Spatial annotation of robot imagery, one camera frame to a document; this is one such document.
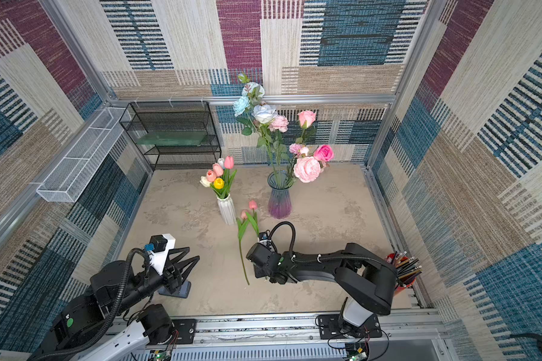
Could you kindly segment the aluminium front rail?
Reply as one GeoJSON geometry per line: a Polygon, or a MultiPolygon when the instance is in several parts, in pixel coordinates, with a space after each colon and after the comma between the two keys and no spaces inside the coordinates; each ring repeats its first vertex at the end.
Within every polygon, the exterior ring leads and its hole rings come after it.
{"type": "Polygon", "coordinates": [[[76,360],[456,360],[438,314],[431,309],[379,317],[381,338],[320,339],[315,318],[333,312],[243,314],[197,319],[193,344],[173,345],[173,320],[159,341],[144,327],[119,320],[76,360]]]}

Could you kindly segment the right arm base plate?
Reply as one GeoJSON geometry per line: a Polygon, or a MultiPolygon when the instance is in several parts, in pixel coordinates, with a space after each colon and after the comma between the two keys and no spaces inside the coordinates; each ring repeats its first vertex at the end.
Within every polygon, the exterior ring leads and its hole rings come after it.
{"type": "Polygon", "coordinates": [[[315,324],[319,328],[322,340],[382,337],[379,318],[375,314],[370,315],[359,326],[345,321],[339,314],[320,314],[315,318],[315,324]]]}

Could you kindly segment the rose bouquet with leaves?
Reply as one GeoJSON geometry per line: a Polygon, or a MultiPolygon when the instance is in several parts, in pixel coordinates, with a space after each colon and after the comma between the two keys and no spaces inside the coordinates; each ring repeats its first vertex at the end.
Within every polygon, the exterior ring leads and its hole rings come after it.
{"type": "Polygon", "coordinates": [[[257,135],[257,146],[266,150],[276,184],[289,188],[295,181],[308,184],[317,180],[334,158],[334,152],[326,144],[315,150],[307,146],[317,120],[316,112],[301,111],[297,114],[296,125],[300,134],[289,144],[285,134],[290,129],[290,120],[275,106],[265,102],[265,89],[261,84],[251,81],[242,72],[237,78],[242,90],[239,99],[233,103],[234,116],[243,125],[243,135],[257,135]]]}

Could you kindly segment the green pad on shelf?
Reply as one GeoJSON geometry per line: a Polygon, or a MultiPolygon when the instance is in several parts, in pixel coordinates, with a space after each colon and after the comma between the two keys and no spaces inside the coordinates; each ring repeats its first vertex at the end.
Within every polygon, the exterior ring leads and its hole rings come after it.
{"type": "Polygon", "coordinates": [[[192,132],[149,132],[139,138],[136,143],[139,145],[153,146],[198,146],[206,138],[207,133],[203,131],[192,132]]]}

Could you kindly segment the white mesh wall basket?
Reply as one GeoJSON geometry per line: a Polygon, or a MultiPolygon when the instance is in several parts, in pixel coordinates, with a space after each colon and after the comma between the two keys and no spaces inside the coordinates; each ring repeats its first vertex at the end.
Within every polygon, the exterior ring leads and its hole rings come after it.
{"type": "Polygon", "coordinates": [[[105,108],[79,135],[36,192],[46,202],[75,203],[114,147],[123,108],[105,108]]]}

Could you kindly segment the red pencil cup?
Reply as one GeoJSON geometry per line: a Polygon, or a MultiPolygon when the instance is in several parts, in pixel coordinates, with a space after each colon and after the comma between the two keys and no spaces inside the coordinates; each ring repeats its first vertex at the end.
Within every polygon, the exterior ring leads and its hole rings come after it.
{"type": "Polygon", "coordinates": [[[394,296],[411,287],[422,273],[420,261],[415,257],[408,257],[405,252],[394,252],[386,257],[386,262],[395,267],[397,271],[397,285],[394,296]]]}

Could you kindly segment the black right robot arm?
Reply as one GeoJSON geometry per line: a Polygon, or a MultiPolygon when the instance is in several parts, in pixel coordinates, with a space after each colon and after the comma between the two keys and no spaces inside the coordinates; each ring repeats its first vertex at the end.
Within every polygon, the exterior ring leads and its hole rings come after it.
{"type": "Polygon", "coordinates": [[[317,321],[325,331],[323,339],[382,335],[379,317],[391,314],[397,271],[361,245],[348,243],[331,254],[279,254],[259,242],[251,247],[246,259],[254,265],[256,278],[267,278],[272,284],[327,281],[343,288],[348,297],[338,318],[320,317],[317,321]]]}

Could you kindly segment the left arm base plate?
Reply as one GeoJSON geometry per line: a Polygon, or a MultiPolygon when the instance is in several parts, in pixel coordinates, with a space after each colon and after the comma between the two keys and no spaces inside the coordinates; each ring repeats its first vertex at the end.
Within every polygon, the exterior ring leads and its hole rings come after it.
{"type": "Polygon", "coordinates": [[[173,319],[173,337],[169,346],[194,343],[197,319],[173,319]]]}

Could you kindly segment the white ribbed vase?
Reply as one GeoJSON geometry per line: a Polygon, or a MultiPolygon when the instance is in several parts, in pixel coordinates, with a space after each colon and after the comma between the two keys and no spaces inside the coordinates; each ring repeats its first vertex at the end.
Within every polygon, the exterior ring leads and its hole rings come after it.
{"type": "Polygon", "coordinates": [[[236,211],[231,196],[225,199],[217,199],[218,207],[223,221],[229,225],[236,224],[236,211]]]}

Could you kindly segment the yellow tulip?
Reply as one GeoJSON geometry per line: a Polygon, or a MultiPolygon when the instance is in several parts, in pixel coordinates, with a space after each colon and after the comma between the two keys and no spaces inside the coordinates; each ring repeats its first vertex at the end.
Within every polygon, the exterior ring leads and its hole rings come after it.
{"type": "Polygon", "coordinates": [[[216,190],[222,190],[224,188],[224,180],[220,177],[217,177],[213,183],[212,183],[212,186],[216,189],[216,190]]]}

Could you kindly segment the purple glass vase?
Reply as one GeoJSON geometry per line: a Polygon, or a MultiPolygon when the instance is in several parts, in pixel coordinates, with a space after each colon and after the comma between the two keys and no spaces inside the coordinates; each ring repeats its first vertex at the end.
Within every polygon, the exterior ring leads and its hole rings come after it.
{"type": "Polygon", "coordinates": [[[287,218],[292,211],[290,188],[287,172],[284,170],[272,172],[267,178],[271,189],[267,210],[275,219],[287,218]]]}

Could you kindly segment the blue grey small device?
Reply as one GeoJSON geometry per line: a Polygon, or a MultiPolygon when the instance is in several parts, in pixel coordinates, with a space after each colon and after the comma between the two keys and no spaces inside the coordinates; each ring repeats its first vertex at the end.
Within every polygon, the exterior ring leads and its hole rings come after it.
{"type": "Polygon", "coordinates": [[[188,296],[189,296],[189,293],[191,291],[191,286],[192,286],[192,284],[191,284],[190,281],[185,281],[182,284],[182,286],[180,286],[175,291],[169,291],[167,288],[161,287],[158,290],[158,293],[161,296],[176,297],[176,298],[179,298],[179,299],[187,299],[188,296]]]}

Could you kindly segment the black mesh shelf rack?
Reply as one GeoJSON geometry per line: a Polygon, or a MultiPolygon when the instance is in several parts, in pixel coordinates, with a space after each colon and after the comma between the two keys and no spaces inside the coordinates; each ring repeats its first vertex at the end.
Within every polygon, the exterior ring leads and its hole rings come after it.
{"type": "Polygon", "coordinates": [[[120,125],[152,170],[209,168],[222,155],[221,140],[207,102],[131,102],[124,109],[120,125]],[[203,131],[198,146],[139,145],[149,132],[203,131]]]}

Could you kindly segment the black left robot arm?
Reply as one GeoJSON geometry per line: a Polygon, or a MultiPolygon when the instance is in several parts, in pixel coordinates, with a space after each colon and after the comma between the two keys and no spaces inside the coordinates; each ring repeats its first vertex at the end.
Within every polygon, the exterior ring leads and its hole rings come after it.
{"type": "Polygon", "coordinates": [[[116,317],[144,299],[152,300],[160,289],[182,289],[200,257],[185,257],[189,247],[167,252],[163,273],[151,266],[148,252],[132,249],[125,260],[111,262],[91,278],[91,285],[55,317],[52,327],[31,360],[69,360],[93,347],[110,329],[116,317]]]}

